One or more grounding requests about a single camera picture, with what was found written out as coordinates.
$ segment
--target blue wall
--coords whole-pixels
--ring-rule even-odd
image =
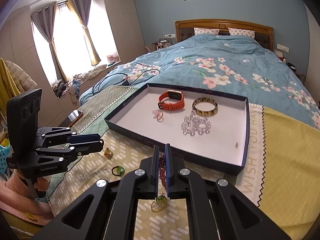
[[[309,61],[309,24],[302,0],[134,0],[144,42],[151,47],[165,34],[175,33],[174,22],[189,19],[232,19],[273,27],[274,42],[289,47],[288,62],[306,74]]]

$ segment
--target orange watch strap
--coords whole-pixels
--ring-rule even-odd
[[[159,109],[174,111],[174,110],[179,110],[179,109],[184,108],[184,96],[182,93],[181,93],[181,100],[177,103],[171,104],[171,103],[162,102],[163,99],[168,98],[168,97],[169,97],[168,92],[165,92],[161,96],[159,96],[159,103],[158,103]]]

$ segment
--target small fan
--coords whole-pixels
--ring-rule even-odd
[[[110,56],[108,56],[108,61],[109,61],[110,63],[114,63],[114,62],[116,62],[116,57],[113,56],[113,55],[110,55]]]

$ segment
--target wooden headboard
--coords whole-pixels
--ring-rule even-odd
[[[273,28],[249,22],[220,19],[198,19],[177,21],[176,35],[178,42],[195,35],[194,27],[207,29],[220,29],[219,35],[230,35],[228,28],[255,31],[255,40],[264,48],[273,51]]]

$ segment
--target window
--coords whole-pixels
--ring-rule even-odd
[[[53,37],[60,65],[69,80],[73,80],[75,74],[86,73],[94,68],[82,26],[64,4],[57,7]]]
[[[52,84],[57,80],[57,74],[49,44],[34,23],[32,28],[41,65]],[[91,0],[88,28],[101,59],[99,65],[108,64],[108,56],[118,56],[118,52],[104,4],[102,6]],[[82,26],[65,4],[57,6],[53,37],[58,60],[69,80],[73,80],[76,74],[86,73],[94,68],[91,65]]]
[[[33,22],[31,22],[31,25],[33,39],[35,41],[36,50],[39,56],[40,63],[50,85],[52,85],[53,82],[57,81],[57,73],[54,67],[49,43],[45,40],[45,38],[42,36],[42,34],[39,32],[38,28]]]

